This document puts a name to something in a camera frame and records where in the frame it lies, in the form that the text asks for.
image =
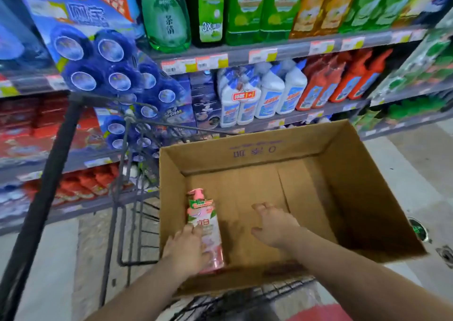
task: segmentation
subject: right hand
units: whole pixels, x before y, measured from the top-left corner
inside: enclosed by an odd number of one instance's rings
[[[294,216],[267,202],[253,204],[252,208],[261,216],[263,224],[262,228],[252,228],[253,236],[270,247],[285,249],[292,241],[291,235],[300,228]]]

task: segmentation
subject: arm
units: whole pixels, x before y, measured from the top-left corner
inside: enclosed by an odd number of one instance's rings
[[[211,260],[202,254],[201,233],[201,226],[188,224],[169,237],[162,259],[86,321],[155,320],[178,287]]]
[[[355,321],[453,320],[453,307],[390,269],[325,240],[281,209],[254,204],[252,234],[306,267]]]

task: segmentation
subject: yellow bottle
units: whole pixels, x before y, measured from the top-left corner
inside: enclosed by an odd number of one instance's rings
[[[293,30],[289,38],[301,38],[311,36],[314,24],[321,13],[325,0],[302,0],[299,12],[294,19]]]
[[[316,19],[312,36],[335,34],[348,14],[352,0],[327,0]]]

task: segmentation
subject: forearm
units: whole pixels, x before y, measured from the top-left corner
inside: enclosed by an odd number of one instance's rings
[[[86,321],[155,320],[186,279],[174,266],[170,258],[163,258]]]
[[[453,320],[450,305],[388,268],[304,228],[290,238],[286,250],[354,321]]]

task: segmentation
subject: right arm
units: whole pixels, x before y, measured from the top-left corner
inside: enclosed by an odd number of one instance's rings
[[[398,273],[300,227],[268,203],[254,204],[263,227],[252,234],[296,258],[354,321],[453,320],[453,307]]]

